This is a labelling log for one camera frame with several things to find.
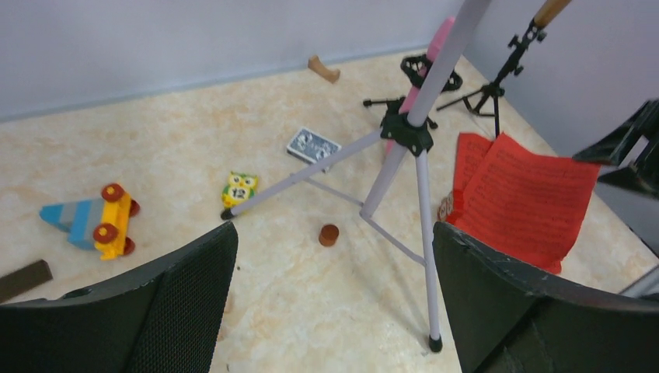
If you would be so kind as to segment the yellow owl toy block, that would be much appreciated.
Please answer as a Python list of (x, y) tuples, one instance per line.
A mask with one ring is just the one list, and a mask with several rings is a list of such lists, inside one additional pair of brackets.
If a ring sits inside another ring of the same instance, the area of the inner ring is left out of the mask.
[(255, 196), (259, 184), (257, 175), (231, 171), (221, 192), (224, 208), (231, 208)]

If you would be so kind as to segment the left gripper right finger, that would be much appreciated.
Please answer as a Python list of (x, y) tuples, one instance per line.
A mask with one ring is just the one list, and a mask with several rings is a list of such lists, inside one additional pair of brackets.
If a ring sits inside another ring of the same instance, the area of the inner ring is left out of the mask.
[(656, 372), (658, 302), (590, 288), (434, 226), (464, 372)]

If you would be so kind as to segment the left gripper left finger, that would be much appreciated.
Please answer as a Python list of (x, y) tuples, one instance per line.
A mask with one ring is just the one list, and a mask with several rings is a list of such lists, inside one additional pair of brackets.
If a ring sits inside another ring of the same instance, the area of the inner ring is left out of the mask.
[(207, 372), (239, 238), (226, 222), (105, 281), (1, 307), (3, 372)]

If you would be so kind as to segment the blue playing card box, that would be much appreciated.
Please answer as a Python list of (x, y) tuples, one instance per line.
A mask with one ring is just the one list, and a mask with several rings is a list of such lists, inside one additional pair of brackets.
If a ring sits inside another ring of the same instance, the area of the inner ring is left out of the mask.
[(306, 127), (300, 128), (286, 146), (289, 155), (313, 165), (337, 153), (342, 146)]

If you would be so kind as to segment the red sheet music page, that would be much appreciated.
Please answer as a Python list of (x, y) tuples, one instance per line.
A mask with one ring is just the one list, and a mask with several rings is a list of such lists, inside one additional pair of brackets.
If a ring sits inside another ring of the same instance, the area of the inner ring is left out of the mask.
[(464, 212), (464, 191), (492, 145), (493, 140), (479, 134), (461, 133), (458, 136), (449, 223), (456, 223)]
[(499, 135), (464, 191), (456, 228), (552, 274), (573, 248), (600, 167), (530, 152)]

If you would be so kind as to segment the black tall microphone tripod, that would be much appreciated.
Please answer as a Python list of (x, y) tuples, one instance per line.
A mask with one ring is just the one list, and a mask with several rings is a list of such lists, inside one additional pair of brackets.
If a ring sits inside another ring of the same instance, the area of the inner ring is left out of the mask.
[[(509, 75), (518, 76), (521, 74), (524, 70), (524, 67), (520, 65), (521, 57), (525, 54), (533, 41), (537, 40), (541, 43), (545, 39), (546, 31), (544, 29), (545, 26), (540, 26), (536, 21), (532, 20), (521, 37), (515, 34), (511, 38), (511, 41), (507, 45), (507, 47), (511, 49), (511, 53), (500, 68), (494, 80), (488, 82), (474, 92), (439, 106), (436, 111), (441, 111), (458, 102), (462, 102), (472, 115), (493, 118), (494, 137), (497, 138), (500, 135), (499, 98), (503, 97), (505, 94), (505, 89), (502, 87), (501, 83)], [(491, 99), (493, 103), (493, 112), (484, 113), (482, 108), (489, 99)]]

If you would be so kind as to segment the red owl toy block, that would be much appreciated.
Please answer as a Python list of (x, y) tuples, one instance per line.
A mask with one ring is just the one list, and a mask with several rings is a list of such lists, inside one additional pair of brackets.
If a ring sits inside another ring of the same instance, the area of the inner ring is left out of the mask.
[(439, 221), (447, 221), (449, 216), (452, 214), (454, 211), (454, 195), (453, 192), (450, 192), (446, 197), (444, 197), (441, 200), (441, 203), (438, 208), (438, 220)]

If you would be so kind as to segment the blue yellow toy vehicle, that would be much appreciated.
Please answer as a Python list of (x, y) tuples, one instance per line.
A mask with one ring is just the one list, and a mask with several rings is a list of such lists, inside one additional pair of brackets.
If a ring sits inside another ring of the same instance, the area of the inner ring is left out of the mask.
[(140, 204), (120, 184), (109, 183), (98, 197), (45, 205), (39, 216), (67, 233), (73, 246), (97, 251), (101, 260), (114, 260), (134, 252), (136, 244), (128, 236), (128, 228), (140, 210)]

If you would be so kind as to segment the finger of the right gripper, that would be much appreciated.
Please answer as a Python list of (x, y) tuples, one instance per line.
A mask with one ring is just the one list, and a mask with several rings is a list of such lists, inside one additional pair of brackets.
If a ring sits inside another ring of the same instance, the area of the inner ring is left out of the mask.
[(639, 157), (626, 167), (599, 176), (598, 182), (647, 198), (658, 198), (658, 157)]
[(573, 155), (580, 162), (619, 166), (640, 138), (658, 133), (658, 99), (646, 101), (631, 117), (603, 139)]

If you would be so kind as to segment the brown wooden cylinder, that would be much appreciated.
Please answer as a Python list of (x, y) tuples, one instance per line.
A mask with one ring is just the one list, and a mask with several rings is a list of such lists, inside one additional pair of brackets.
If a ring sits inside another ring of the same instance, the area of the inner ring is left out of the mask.
[(324, 225), (319, 232), (319, 243), (325, 247), (331, 247), (336, 244), (340, 235), (339, 228), (334, 224)]

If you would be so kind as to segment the gold microphone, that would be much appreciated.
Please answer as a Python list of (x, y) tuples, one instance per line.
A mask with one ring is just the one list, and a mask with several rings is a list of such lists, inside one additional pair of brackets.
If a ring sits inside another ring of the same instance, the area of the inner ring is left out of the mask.
[(571, 0), (545, 0), (532, 20), (538, 29), (547, 27), (569, 4)]

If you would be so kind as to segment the pink microphone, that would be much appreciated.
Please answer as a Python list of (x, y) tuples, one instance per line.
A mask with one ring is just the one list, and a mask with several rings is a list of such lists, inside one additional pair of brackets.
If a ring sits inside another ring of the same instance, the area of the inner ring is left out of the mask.
[(444, 46), (444, 43), (455, 22), (454, 17), (448, 17), (439, 27), (424, 54), (410, 56), (403, 59), (401, 69), (406, 74), (412, 85), (404, 98), (399, 98), (388, 105), (387, 114), (407, 113), (411, 110), (421, 86), (425, 81), (426, 74), (431, 65)]

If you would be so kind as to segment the tan wooden block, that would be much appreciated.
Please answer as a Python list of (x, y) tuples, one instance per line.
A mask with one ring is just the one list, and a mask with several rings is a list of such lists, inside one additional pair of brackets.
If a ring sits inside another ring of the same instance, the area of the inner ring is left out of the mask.
[(340, 78), (340, 70), (327, 68), (318, 55), (312, 55), (308, 59), (307, 67), (309, 70), (332, 84), (337, 82)]

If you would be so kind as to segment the dark brown wooden block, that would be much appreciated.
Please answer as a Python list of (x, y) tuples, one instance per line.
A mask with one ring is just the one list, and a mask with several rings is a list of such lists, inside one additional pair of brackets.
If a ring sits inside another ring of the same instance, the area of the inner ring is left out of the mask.
[(1, 303), (7, 302), (53, 279), (46, 260), (31, 264), (1, 276)]

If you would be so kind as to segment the lilac music stand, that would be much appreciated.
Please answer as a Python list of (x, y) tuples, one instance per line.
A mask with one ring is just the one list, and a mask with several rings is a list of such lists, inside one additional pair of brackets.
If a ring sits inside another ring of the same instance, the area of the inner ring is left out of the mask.
[[(395, 143), (385, 157), (384, 164), (373, 182), (366, 200), (359, 204), (361, 208), (360, 216), (385, 239), (424, 268), (429, 318), (428, 346), (435, 353), (442, 350), (443, 342), (438, 318), (438, 276), (433, 251), (434, 219), (428, 177), (428, 152), (434, 142), (425, 120), (471, 40), (474, 30), (489, 7), (490, 1), (488, 0), (469, 0), (462, 3), (455, 17), (454, 26), (451, 28), (444, 46), (439, 51), (433, 64), (427, 70), (424, 83), (408, 113), (385, 116), (380, 129), (342, 147), (338, 152), (319, 160), (315, 164), (306, 166), (288, 178), (262, 190), (255, 197), (234, 207), (227, 207), (221, 213), (221, 219), (228, 221), (296, 183), (301, 181), (310, 182), (312, 176), (322, 169), (362, 152), (380, 139), (393, 140)], [(424, 252), (422, 255), (417, 255), (408, 249), (372, 218), (406, 154), (413, 155), (416, 164), (420, 227)]]

